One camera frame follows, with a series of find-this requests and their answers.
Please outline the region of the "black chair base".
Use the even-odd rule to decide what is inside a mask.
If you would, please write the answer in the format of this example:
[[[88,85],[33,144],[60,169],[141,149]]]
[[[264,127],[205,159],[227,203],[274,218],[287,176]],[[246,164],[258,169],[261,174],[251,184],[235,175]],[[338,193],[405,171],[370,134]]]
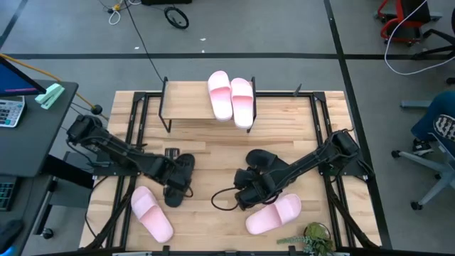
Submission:
[[[449,42],[450,45],[444,46],[441,48],[431,49],[431,50],[424,50],[422,52],[416,53],[411,57],[412,60],[424,60],[427,56],[429,56],[431,54],[442,53],[442,52],[449,52],[449,54],[446,55],[446,57],[448,59],[455,57],[455,37],[431,28],[428,31],[423,33],[422,38],[427,39],[431,35],[436,35],[436,36],[444,39],[445,41]]]

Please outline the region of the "red and black cart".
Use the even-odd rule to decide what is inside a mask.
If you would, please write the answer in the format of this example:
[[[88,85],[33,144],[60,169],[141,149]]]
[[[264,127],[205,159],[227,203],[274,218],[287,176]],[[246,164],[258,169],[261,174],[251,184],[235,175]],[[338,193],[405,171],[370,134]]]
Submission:
[[[384,44],[412,46],[423,38],[421,27],[438,21],[442,14],[430,11],[427,0],[383,0],[373,17],[383,24],[380,36]]]

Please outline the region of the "grey desk calculator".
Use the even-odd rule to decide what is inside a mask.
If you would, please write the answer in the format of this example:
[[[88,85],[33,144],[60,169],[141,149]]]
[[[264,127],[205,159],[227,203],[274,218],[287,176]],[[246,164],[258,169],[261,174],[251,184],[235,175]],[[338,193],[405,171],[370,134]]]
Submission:
[[[24,96],[0,97],[0,127],[16,127],[25,109]]]

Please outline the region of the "computer monitor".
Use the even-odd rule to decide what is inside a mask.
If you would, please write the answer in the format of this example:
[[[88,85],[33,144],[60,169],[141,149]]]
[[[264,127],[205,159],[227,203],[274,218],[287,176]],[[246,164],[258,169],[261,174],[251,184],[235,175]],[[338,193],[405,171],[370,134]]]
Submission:
[[[0,97],[42,95],[46,89],[0,57]]]

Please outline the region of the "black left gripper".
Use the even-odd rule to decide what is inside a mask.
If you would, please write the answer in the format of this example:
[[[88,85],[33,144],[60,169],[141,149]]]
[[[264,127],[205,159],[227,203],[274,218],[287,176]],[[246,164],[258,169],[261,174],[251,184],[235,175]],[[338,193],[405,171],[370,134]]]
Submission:
[[[169,179],[177,165],[176,179]],[[191,161],[176,163],[168,157],[159,156],[155,158],[150,167],[144,170],[144,175],[162,186],[165,185],[166,195],[177,193],[185,196],[188,185],[191,183],[194,165]]]

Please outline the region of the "black aluminium rig frame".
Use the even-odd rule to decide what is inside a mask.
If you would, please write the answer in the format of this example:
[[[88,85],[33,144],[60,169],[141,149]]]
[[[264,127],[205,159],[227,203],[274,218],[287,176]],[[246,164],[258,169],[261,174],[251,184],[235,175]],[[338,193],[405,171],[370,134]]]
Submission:
[[[326,101],[310,97],[260,97],[257,119],[250,132],[233,122],[214,119],[177,119],[166,131],[159,119],[159,100],[152,98],[146,119],[130,118],[133,92],[119,91],[107,125],[124,139],[142,142],[144,150],[161,154],[178,148],[194,155],[191,187],[194,195],[177,208],[164,207],[174,234],[169,240],[173,251],[283,251],[277,240],[301,233],[311,222],[330,225],[323,179],[317,170],[300,176],[286,188],[301,199],[299,217],[261,235],[251,235],[245,227],[250,212],[236,208],[232,189],[235,172],[246,167],[245,158],[253,149],[270,151],[288,163],[313,151],[326,136],[325,117],[332,128],[350,128],[344,94],[327,92]]]

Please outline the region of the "black rubber slide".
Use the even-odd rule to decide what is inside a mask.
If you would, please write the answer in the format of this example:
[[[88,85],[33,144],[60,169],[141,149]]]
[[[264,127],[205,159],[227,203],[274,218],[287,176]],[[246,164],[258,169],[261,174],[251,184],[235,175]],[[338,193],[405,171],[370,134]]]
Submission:
[[[296,178],[287,178],[288,171],[281,173],[289,165],[276,154],[263,149],[253,149],[246,156],[246,162],[250,169],[254,170],[257,174],[268,174],[272,172],[271,177],[275,183],[282,180],[293,183]]]
[[[176,161],[176,163],[184,162],[184,161],[191,161],[193,163],[196,162],[195,157],[192,154],[182,154],[182,155],[176,157],[175,161]],[[182,201],[183,201],[183,198],[186,197],[186,195],[182,196],[182,195],[177,194],[177,193],[169,193],[169,194],[166,195],[165,194],[165,187],[164,187],[163,193],[164,193],[165,204],[167,206],[169,206],[169,207],[172,207],[172,208],[179,207],[181,205]]]

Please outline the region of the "black office desk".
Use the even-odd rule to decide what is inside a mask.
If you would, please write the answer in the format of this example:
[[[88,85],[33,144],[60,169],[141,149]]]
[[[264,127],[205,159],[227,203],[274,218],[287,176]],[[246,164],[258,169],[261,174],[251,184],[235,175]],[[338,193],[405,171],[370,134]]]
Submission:
[[[49,109],[27,95],[18,125],[0,127],[0,175],[34,177],[41,171],[79,88],[76,82],[60,84],[65,90]]]

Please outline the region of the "mint green stapler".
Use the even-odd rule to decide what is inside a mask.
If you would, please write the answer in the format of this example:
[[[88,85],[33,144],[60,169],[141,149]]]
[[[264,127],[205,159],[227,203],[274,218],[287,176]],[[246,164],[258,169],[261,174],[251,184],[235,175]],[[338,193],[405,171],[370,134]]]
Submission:
[[[41,108],[48,110],[49,108],[52,107],[54,102],[62,95],[64,91],[65,88],[62,85],[58,83],[53,83],[50,87],[46,89],[45,94],[38,95],[35,98],[35,101],[41,105]]]

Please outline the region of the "wooden shelf with black frame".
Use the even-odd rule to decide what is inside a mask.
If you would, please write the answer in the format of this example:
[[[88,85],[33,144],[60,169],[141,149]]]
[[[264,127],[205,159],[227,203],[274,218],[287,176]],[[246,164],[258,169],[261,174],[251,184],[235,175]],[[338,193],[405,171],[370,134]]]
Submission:
[[[255,82],[250,81],[249,83],[252,86],[254,95],[253,109],[254,124],[257,116]],[[208,80],[206,81],[166,80],[164,82],[163,95],[159,105],[158,116],[163,120],[167,129],[170,128],[171,122],[175,119],[217,120],[213,114],[213,108],[208,94]]]

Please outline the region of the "grey office chair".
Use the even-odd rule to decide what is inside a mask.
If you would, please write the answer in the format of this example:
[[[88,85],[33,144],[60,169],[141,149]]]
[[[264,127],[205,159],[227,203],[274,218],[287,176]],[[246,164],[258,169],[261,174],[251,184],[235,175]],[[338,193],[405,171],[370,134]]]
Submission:
[[[394,150],[391,155],[394,159],[403,157],[415,163],[426,166],[437,172],[434,177],[439,177],[437,183],[427,192],[427,194],[419,201],[412,201],[410,203],[413,210],[421,210],[423,205],[428,203],[444,188],[451,186],[455,189],[455,142],[445,139],[438,134],[429,133],[437,141],[437,145],[441,152],[445,155],[445,160],[442,163],[432,161],[421,156],[417,156],[405,151]]]

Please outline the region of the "potted green succulent plant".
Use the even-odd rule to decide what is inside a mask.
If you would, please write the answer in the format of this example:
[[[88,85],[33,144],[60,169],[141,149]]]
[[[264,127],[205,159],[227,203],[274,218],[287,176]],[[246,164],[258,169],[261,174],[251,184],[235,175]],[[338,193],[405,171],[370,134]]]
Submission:
[[[317,222],[309,223],[302,235],[277,240],[277,244],[303,245],[303,252],[310,256],[333,256],[333,241],[328,228]]]

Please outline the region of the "pink rubber slide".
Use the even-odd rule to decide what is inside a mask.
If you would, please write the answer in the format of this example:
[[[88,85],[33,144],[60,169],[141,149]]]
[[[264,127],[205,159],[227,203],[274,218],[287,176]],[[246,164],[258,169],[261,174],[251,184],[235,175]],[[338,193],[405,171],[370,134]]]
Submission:
[[[231,119],[231,86],[228,74],[225,71],[216,71],[209,77],[208,94],[215,118],[221,122]]]
[[[235,125],[240,129],[249,129],[253,124],[254,95],[252,86],[243,78],[234,78],[230,84]]]
[[[249,234],[259,235],[293,221],[300,212],[300,197],[293,193],[286,194],[249,216],[245,225]]]
[[[140,186],[133,191],[131,207],[139,222],[157,242],[165,243],[172,238],[173,227],[147,187]]]

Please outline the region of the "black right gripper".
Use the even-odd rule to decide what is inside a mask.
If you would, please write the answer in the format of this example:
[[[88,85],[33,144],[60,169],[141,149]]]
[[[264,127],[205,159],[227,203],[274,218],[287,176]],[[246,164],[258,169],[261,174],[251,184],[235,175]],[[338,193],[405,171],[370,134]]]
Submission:
[[[252,182],[255,192],[240,191],[235,199],[241,210],[264,203],[283,190],[284,172],[255,173],[253,169],[238,169],[234,177],[234,187],[243,189]]]

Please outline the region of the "black keyboard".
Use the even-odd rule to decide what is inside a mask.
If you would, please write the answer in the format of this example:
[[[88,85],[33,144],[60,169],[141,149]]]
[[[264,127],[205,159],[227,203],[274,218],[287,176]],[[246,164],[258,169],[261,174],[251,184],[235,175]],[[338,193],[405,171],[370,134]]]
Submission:
[[[0,175],[0,211],[11,210],[17,187],[17,177]]]

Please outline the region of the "person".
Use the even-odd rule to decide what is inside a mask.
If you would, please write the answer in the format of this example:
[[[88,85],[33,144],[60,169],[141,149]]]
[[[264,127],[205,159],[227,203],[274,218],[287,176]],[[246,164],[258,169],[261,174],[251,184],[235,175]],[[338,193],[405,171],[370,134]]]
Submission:
[[[455,143],[455,91],[438,94],[424,116],[411,128],[414,135],[412,152],[417,156],[433,152],[432,134]]]

